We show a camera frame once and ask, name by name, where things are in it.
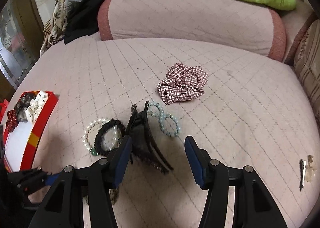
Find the pink quilted bolster pillow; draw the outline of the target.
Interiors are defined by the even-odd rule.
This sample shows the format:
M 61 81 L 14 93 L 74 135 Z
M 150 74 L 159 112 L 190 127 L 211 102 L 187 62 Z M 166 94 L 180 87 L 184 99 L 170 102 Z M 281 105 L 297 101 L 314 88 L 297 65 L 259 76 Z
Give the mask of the pink quilted bolster pillow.
M 105 0 L 102 40 L 174 38 L 227 45 L 282 61 L 286 31 L 279 14 L 240 0 Z

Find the red polka dot scrunchie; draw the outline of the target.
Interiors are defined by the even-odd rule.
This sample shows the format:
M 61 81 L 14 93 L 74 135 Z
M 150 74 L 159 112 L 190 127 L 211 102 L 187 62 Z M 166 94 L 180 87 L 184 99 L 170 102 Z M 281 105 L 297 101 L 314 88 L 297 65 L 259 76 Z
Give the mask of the red polka dot scrunchie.
M 16 110 L 10 110 L 7 112 L 6 130 L 13 132 L 18 125 L 17 112 Z

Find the red box with white interior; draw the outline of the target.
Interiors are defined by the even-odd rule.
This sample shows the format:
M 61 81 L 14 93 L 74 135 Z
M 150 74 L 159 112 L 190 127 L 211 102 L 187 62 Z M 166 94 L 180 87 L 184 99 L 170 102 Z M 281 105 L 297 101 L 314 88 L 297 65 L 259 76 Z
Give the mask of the red box with white interior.
M 12 132 L 4 131 L 4 164 L 9 172 L 31 169 L 44 128 L 57 101 L 57 96 L 49 91 L 44 109 L 34 124 L 19 123 Z

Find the leaf print cloth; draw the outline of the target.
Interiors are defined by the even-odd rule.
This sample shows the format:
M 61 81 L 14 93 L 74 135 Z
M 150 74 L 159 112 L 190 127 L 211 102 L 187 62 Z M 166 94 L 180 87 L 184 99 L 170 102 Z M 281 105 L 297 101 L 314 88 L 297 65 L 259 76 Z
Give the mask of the leaf print cloth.
M 52 16 L 44 24 L 44 40 L 40 49 L 40 56 L 64 38 L 66 26 L 66 0 L 55 0 Z

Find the black sheer dotted scrunchie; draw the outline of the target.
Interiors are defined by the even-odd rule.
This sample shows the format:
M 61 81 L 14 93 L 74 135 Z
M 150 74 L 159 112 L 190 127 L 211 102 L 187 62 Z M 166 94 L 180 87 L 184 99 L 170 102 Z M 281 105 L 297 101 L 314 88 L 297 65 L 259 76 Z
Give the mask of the black sheer dotted scrunchie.
M 18 102 L 14 107 L 18 122 L 27 121 L 27 116 L 25 111 L 30 106 L 31 100 L 35 98 L 36 98 L 36 95 L 33 92 L 27 92 L 20 97 L 20 99 L 18 100 Z

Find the white dotted scrunchie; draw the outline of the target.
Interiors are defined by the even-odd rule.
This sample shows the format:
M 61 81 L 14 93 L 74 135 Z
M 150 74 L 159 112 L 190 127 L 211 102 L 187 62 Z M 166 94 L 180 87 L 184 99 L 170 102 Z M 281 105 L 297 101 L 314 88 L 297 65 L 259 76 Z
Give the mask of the white dotted scrunchie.
M 48 93 L 40 90 L 39 93 L 36 95 L 36 98 L 31 99 L 30 106 L 27 107 L 25 111 L 25 115 L 27 121 L 31 124 L 35 124 L 37 121 L 42 109 L 44 108 L 45 103 L 48 100 Z

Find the black claw hair clip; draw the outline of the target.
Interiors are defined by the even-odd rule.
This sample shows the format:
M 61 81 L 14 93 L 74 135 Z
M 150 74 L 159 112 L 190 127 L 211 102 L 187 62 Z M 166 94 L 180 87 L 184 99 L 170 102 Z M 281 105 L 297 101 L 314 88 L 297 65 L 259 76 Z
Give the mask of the black claw hair clip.
M 170 170 L 173 171 L 174 168 L 165 159 L 152 135 L 148 121 L 149 106 L 148 100 L 145 102 L 144 110 L 140 112 L 137 111 L 136 104 L 131 106 L 131 117 L 125 134 L 132 139 L 132 154 L 134 156 L 161 173 L 167 174 Z

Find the black cloth on bed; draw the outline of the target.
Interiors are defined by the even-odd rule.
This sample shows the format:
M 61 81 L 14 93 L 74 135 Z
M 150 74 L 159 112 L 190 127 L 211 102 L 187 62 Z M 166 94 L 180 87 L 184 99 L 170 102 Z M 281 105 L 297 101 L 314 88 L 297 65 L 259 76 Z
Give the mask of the black cloth on bed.
M 71 10 L 67 17 L 67 26 L 64 34 L 64 43 L 90 36 L 99 31 L 98 12 L 105 0 L 83 0 Z

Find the red bag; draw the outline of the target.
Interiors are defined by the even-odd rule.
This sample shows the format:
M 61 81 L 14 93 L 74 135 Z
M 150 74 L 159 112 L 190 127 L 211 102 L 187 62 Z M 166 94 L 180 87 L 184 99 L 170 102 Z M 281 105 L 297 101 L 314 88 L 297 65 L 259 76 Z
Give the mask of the red bag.
M 0 103 L 0 121 L 2 121 L 4 117 L 8 104 L 9 102 L 6 99 L 4 99 L 3 102 Z

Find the red plaid scrunchie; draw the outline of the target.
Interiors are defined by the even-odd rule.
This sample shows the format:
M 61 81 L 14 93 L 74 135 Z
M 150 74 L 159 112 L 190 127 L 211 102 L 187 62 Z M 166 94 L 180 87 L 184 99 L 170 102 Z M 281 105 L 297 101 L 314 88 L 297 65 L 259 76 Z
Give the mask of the red plaid scrunchie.
M 157 91 L 163 103 L 170 105 L 192 101 L 204 94 L 208 73 L 200 66 L 187 66 L 177 62 L 157 84 Z

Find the striped beige cushion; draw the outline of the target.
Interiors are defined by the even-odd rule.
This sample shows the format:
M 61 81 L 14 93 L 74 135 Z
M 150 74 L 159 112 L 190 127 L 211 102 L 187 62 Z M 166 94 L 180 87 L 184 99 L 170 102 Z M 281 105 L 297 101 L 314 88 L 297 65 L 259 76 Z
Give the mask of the striped beige cushion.
M 314 21 L 302 38 L 295 54 L 294 69 L 319 121 L 320 51 L 319 20 Z

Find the stained glass door panel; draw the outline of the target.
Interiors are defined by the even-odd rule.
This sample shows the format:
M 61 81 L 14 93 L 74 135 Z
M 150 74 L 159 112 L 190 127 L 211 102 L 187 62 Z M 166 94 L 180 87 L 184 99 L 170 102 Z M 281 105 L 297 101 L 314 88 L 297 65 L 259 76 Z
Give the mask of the stained glass door panel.
M 18 24 L 12 0 L 1 10 L 1 72 L 18 88 L 36 62 Z

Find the black metal hair clip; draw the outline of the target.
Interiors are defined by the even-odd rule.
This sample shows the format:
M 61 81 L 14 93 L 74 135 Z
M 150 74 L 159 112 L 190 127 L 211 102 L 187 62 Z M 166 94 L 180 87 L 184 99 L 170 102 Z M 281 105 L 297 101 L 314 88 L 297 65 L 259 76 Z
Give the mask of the black metal hair clip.
M 299 190 L 301 191 L 304 187 L 305 174 L 306 174 L 306 160 L 301 159 L 299 162 L 300 166 L 300 186 Z

